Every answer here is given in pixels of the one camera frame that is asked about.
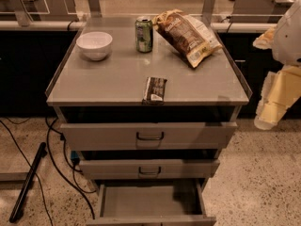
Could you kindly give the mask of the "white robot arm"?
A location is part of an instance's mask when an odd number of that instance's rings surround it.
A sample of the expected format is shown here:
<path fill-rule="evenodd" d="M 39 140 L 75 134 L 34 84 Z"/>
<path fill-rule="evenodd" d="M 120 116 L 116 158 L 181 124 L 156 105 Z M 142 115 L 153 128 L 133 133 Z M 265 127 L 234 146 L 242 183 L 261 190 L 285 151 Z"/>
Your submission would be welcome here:
<path fill-rule="evenodd" d="M 301 0 L 295 0 L 277 25 L 257 37 L 253 46 L 271 49 L 273 59 L 283 65 L 277 73 L 266 75 L 254 119 L 258 129 L 270 130 L 301 98 Z"/>

